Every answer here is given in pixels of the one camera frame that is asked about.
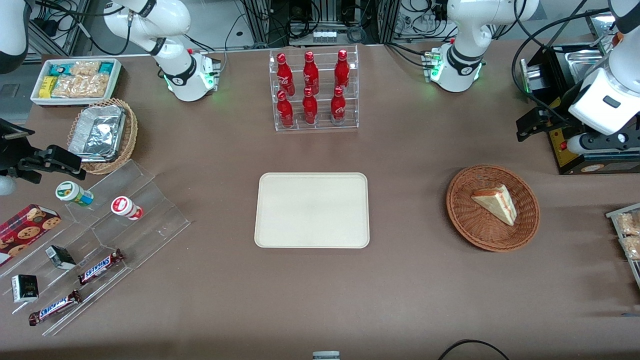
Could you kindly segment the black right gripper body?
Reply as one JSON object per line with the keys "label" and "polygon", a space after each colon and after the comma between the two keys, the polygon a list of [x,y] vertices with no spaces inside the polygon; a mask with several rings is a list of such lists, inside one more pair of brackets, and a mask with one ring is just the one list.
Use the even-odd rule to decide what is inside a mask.
{"label": "black right gripper body", "polygon": [[34,135],[34,130],[15,125],[0,119],[0,171],[7,173],[10,166],[24,158],[34,155],[34,148],[27,137]]}

